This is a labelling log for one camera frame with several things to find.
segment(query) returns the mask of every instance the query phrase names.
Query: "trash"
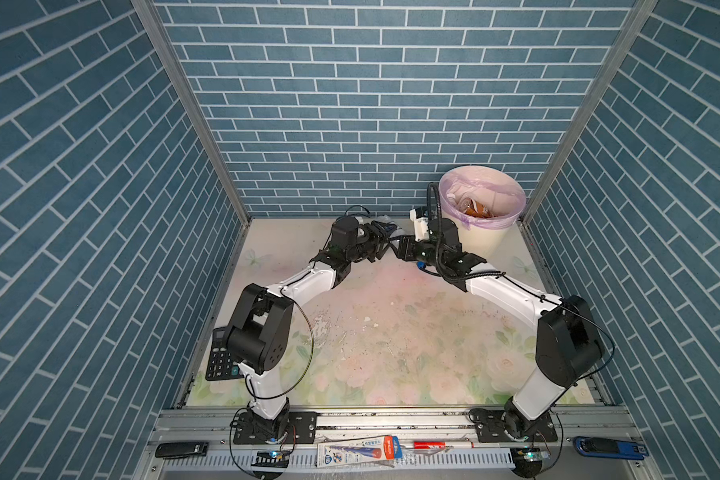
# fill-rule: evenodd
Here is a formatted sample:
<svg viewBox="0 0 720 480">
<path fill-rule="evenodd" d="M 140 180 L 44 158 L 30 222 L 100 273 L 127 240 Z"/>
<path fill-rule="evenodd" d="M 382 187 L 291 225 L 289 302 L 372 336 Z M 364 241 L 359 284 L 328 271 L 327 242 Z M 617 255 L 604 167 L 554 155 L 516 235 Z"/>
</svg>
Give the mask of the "trash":
<svg viewBox="0 0 720 480">
<path fill-rule="evenodd" d="M 525 208 L 523 187 L 499 170 L 465 165 L 446 172 L 439 189 L 443 218 L 456 224 L 462 251 L 490 261 L 490 255 Z M 466 213 L 468 206 L 479 215 Z"/>
<path fill-rule="evenodd" d="M 487 206 L 482 205 L 480 202 L 470 197 L 461 197 L 461 200 L 456 205 L 458 211 L 462 214 L 474 216 L 476 218 L 493 218 L 494 215 L 490 212 Z"/>
</svg>

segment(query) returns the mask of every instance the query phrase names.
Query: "table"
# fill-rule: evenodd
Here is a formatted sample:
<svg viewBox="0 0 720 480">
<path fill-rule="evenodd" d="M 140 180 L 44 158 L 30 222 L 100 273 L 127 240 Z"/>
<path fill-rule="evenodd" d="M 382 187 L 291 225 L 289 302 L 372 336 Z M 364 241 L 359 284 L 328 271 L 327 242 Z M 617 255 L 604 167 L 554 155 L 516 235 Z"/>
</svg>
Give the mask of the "table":
<svg viewBox="0 0 720 480">
<path fill-rule="evenodd" d="M 300 271 L 326 241 L 332 219 L 254 219 L 216 326 L 224 326 L 249 283 L 266 286 Z M 401 221 L 411 232 L 410 221 Z M 543 289 L 517 226 L 489 258 L 510 276 Z M 390 250 L 352 264 L 335 289 L 304 305 L 315 333 L 306 377 L 292 406 L 504 404 L 534 369 L 535 331 L 498 306 L 464 293 Z M 282 384 L 302 374 L 307 325 L 294 309 Z M 242 380 L 205 380 L 207 349 L 187 406 L 243 406 Z M 558 403 L 593 403 L 585 382 Z"/>
</svg>

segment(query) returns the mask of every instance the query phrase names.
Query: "black cable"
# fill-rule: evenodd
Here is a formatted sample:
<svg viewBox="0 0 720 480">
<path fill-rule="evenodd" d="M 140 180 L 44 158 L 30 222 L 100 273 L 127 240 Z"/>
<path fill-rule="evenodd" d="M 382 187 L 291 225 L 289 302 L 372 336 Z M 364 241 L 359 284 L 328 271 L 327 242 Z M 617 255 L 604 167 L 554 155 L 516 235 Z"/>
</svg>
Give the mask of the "black cable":
<svg viewBox="0 0 720 480">
<path fill-rule="evenodd" d="M 546 468 L 542 468 L 541 471 L 538 472 L 538 473 L 534 476 L 534 480 L 536 479 L 536 477 L 537 477 L 538 475 L 541 475 L 541 474 L 544 473 L 544 472 L 548 472 L 549 470 L 552 469 L 553 466 L 557 465 L 557 461 L 560 460 L 560 456 L 563 455 L 563 438 L 565 438 L 565 432 L 564 432 L 564 430 L 563 430 L 563 423 L 560 421 L 560 416 L 557 415 L 557 413 L 555 413 L 554 415 L 557 417 L 557 423 L 560 424 L 560 450 L 557 451 L 557 457 L 555 457 L 555 460 L 554 460 L 554 462 L 552 462 L 552 465 L 550 465 L 550 466 L 548 466 L 548 467 L 546 467 Z"/>
<path fill-rule="evenodd" d="M 291 298 L 290 300 L 293 300 L 293 302 L 296 304 L 296 306 L 298 307 L 298 311 L 300 311 L 302 313 L 302 315 L 304 316 L 304 320 L 307 322 L 307 326 L 309 327 L 309 338 L 312 341 L 312 345 L 309 348 L 309 359 L 307 360 L 307 367 L 304 369 L 304 372 L 298 378 L 298 380 L 296 380 L 296 383 L 294 383 L 293 386 L 291 386 L 291 388 L 289 388 L 289 389 L 285 390 L 283 393 L 280 393 L 275 396 L 267 396 L 267 397 L 256 396 L 256 394 L 253 391 L 253 383 L 251 383 L 250 387 L 248 386 L 248 380 L 251 377 L 246 376 L 246 378 L 245 378 L 246 390 L 248 390 L 248 393 L 250 394 L 250 396 L 255 398 L 256 400 L 273 400 L 275 398 L 279 398 L 284 395 L 288 395 L 288 393 L 291 390 L 295 389 L 297 387 L 297 385 L 299 383 L 301 383 L 301 380 L 304 379 L 304 377 L 307 374 L 307 371 L 309 370 L 309 366 L 312 364 L 312 357 L 315 355 L 315 333 L 312 331 L 312 324 L 309 322 L 309 318 L 307 317 L 307 314 L 304 313 L 302 306 L 299 305 L 294 299 Z"/>
<path fill-rule="evenodd" d="M 286 455 L 289 456 L 296 451 L 296 426 L 291 424 L 291 428 L 293 428 L 293 447 L 291 447 L 291 449 L 288 450 L 288 452 L 285 452 L 285 455 L 283 455 L 283 457 L 285 457 Z M 280 448 L 278 448 L 278 451 L 280 453 L 283 453 L 282 447 L 286 444 L 287 439 L 288 439 L 288 425 L 286 425 L 286 434 L 284 436 L 282 436 L 282 442 L 280 442 Z"/>
<path fill-rule="evenodd" d="M 368 212 L 368 215 L 366 215 L 366 214 L 358 214 L 359 216 L 367 216 L 368 218 L 370 218 L 370 212 L 368 211 L 367 208 L 365 208 L 365 207 L 362 206 L 362 205 L 353 205 L 353 206 L 359 206 L 359 207 L 363 208 L 366 212 Z M 336 220 L 334 220 L 334 222 L 336 222 L 336 221 L 338 221 L 338 220 L 341 220 L 342 218 L 346 218 L 347 216 L 355 216 L 355 215 L 349 215 L 349 214 L 348 214 L 349 210 L 350 210 L 353 206 L 350 206 L 349 208 L 347 208 L 347 209 L 345 210 L 345 212 L 344 212 L 344 215 L 342 215 L 342 216 L 340 216 L 339 218 L 337 218 Z M 391 223 L 386 224 L 386 225 L 395 225 L 395 226 L 397 226 L 397 224 L 395 224 L 394 222 L 391 222 Z M 328 246 L 328 243 L 329 243 L 330 241 L 331 241 L 331 232 L 329 231 L 329 232 L 328 232 L 328 236 L 326 237 L 326 242 L 322 245 L 322 248 L 321 248 L 320 250 L 325 250 L 326 247 Z M 314 267 L 315 267 L 315 262 L 312 262 L 312 268 L 314 268 Z"/>
<path fill-rule="evenodd" d="M 235 412 L 235 415 L 232 416 L 232 422 L 230 423 L 230 441 L 227 445 L 230 447 L 230 457 L 232 458 L 232 463 L 234 463 L 235 466 L 240 469 L 240 472 L 242 472 L 250 477 L 254 477 L 256 480 L 262 480 L 261 478 L 257 477 L 256 474 L 253 473 L 253 470 L 251 470 L 249 472 L 248 470 L 245 470 L 243 467 L 241 467 L 240 464 L 237 463 L 237 459 L 235 458 L 235 456 L 232 454 L 232 425 L 235 425 L 235 428 L 237 428 L 237 426 L 236 426 L 237 425 L 237 423 L 236 423 L 237 415 L 240 413 L 240 410 L 243 410 L 244 408 L 245 407 L 238 408 L 237 412 Z"/>
<path fill-rule="evenodd" d="M 297 279 L 294 280 L 293 282 L 288 282 L 288 283 L 286 283 L 285 285 L 282 286 L 282 288 L 281 288 L 280 290 L 282 290 L 283 288 L 286 288 L 287 286 L 293 285 L 293 284 L 296 283 L 296 282 L 301 282 L 301 281 L 304 280 L 304 279 L 307 277 L 307 275 L 310 274 L 310 273 L 311 273 L 311 272 L 307 272 L 306 274 L 301 275 L 299 278 L 297 278 Z"/>
<path fill-rule="evenodd" d="M 427 275 L 432 275 L 432 276 L 437 276 L 437 277 L 442 276 L 441 274 L 436 274 L 435 272 L 430 272 L 429 270 L 427 270 L 427 267 L 425 267 L 425 266 L 420 266 L 418 269 Z"/>
<path fill-rule="evenodd" d="M 430 196 L 430 193 L 434 194 L 434 205 L 437 212 L 437 220 L 438 220 L 438 238 L 435 241 L 434 245 L 434 269 L 442 276 L 447 282 L 460 282 L 465 280 L 471 280 L 473 278 L 481 278 L 482 276 L 498 276 L 501 274 L 499 270 L 485 270 L 483 272 L 476 272 L 474 274 L 467 274 L 467 275 L 461 275 L 461 276 L 451 276 L 447 273 L 445 273 L 445 270 L 443 268 L 441 259 L 440 259 L 440 250 L 443 248 L 442 241 L 443 241 L 443 211 L 442 206 L 440 205 L 440 192 L 438 190 L 438 185 L 435 182 L 431 182 L 427 186 L 427 210 L 429 217 L 432 218 L 432 198 Z"/>
<path fill-rule="evenodd" d="M 469 421 L 470 421 L 470 422 L 472 422 L 473 424 L 477 425 L 477 424 L 479 423 L 478 420 L 476 420 L 474 417 L 472 417 L 472 415 L 473 415 L 472 412 L 473 412 L 474 410 L 477 410 L 477 408 L 470 408 L 470 409 L 469 409 L 469 412 L 467 412 L 467 418 L 469 418 Z"/>
<path fill-rule="evenodd" d="M 594 375 L 595 373 L 598 373 L 599 371 L 601 371 L 602 369 L 604 369 L 606 366 L 608 366 L 608 364 L 611 362 L 611 360 L 614 359 L 614 355 L 616 354 L 616 342 L 614 341 L 614 338 L 613 338 L 607 331 L 605 331 L 605 329 L 604 329 L 603 327 L 601 327 L 600 325 L 597 325 L 597 323 L 595 323 L 594 321 L 592 321 L 592 320 L 586 318 L 585 316 L 579 314 L 578 312 L 574 312 L 573 310 L 571 310 L 570 308 L 566 307 L 566 306 L 563 305 L 562 303 L 553 302 L 552 300 L 547 299 L 547 297 L 546 297 L 545 295 L 539 295 L 538 293 L 535 293 L 535 292 L 532 292 L 532 291 L 528 290 L 527 288 L 523 287 L 523 286 L 520 285 L 519 283 L 517 283 L 517 282 L 515 282 L 514 280 L 512 280 L 511 278 L 509 278 L 506 273 L 502 273 L 501 275 L 498 276 L 498 278 L 503 278 L 503 279 L 506 280 L 507 282 L 515 285 L 517 288 L 519 288 L 519 289 L 522 290 L 523 292 L 528 293 L 528 294 L 530 294 L 530 295 L 532 295 L 532 296 L 535 296 L 535 297 L 538 298 L 541 302 L 551 303 L 552 305 L 558 306 L 558 307 L 560 307 L 561 309 L 566 310 L 566 312 L 573 313 L 574 315 L 578 316 L 578 317 L 581 318 L 582 320 L 585 320 L 585 321 L 591 323 L 592 325 L 595 325 L 595 328 L 597 328 L 599 331 L 601 331 L 601 332 L 606 336 L 606 338 L 608 339 L 608 341 L 609 341 L 610 344 L 611 344 L 611 351 L 610 351 L 610 355 L 608 356 L 608 360 L 605 360 L 605 363 L 603 363 L 603 365 L 600 366 L 600 368 L 595 369 L 593 372 L 586 373 L 586 374 L 580 376 L 578 379 L 576 379 L 577 382 L 578 382 L 579 380 L 583 380 L 583 379 L 585 379 L 585 378 L 587 378 L 587 377 L 589 377 L 589 376 L 592 376 L 592 375 Z"/>
<path fill-rule="evenodd" d="M 362 205 L 350 205 L 346 210 L 344 210 L 344 216 L 348 216 L 349 211 L 350 211 L 351 209 L 355 208 L 355 207 L 364 209 L 364 210 L 365 210 L 365 213 L 366 213 L 366 215 L 363 215 L 363 214 L 357 214 L 357 215 L 367 216 L 368 218 L 371 217 L 371 211 L 370 211 L 369 209 L 365 208 L 365 207 L 362 206 Z"/>
</svg>

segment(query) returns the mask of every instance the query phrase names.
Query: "blue brick wallpaper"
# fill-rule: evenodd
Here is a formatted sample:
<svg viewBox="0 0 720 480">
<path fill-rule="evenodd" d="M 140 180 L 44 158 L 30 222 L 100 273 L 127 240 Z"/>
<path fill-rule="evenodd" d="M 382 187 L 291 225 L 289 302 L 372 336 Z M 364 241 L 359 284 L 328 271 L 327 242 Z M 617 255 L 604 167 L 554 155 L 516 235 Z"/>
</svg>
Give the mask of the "blue brick wallpaper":
<svg viewBox="0 0 720 480">
<path fill-rule="evenodd" d="M 660 0 L 531 229 L 662 474 L 720 479 L 720 0 Z"/>
<path fill-rule="evenodd" d="M 239 229 L 128 0 L 0 0 L 0 480 L 133 472 Z"/>
<path fill-rule="evenodd" d="M 254 215 L 419 205 L 459 164 L 528 194 L 634 0 L 157 0 Z"/>
</svg>

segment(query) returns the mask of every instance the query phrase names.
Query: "robotic arm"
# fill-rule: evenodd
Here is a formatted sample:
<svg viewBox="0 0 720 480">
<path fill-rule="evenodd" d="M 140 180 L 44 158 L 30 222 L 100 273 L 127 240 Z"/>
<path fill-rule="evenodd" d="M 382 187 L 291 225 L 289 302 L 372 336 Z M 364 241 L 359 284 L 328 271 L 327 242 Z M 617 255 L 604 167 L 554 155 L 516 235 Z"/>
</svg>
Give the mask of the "robotic arm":
<svg viewBox="0 0 720 480">
<path fill-rule="evenodd" d="M 294 302 L 303 305 L 336 287 L 352 263 L 374 262 L 390 247 L 398 258 L 417 261 L 420 268 L 436 266 L 445 281 L 500 305 L 537 329 L 536 369 L 504 406 L 510 437 L 524 440 L 540 423 L 546 425 L 550 406 L 603 356 L 603 343 L 584 300 L 562 299 L 498 274 L 485 259 L 461 251 L 451 220 L 439 219 L 439 232 L 422 209 L 412 210 L 412 219 L 416 235 L 393 236 L 395 224 L 340 217 L 332 225 L 330 241 L 307 268 L 282 282 L 250 284 L 243 290 L 223 341 L 234 352 L 246 386 L 250 384 L 254 398 L 249 412 L 257 438 L 277 442 L 285 434 L 289 390 L 280 384 L 278 362 L 286 350 Z M 435 255 L 438 247 L 441 254 Z"/>
</svg>

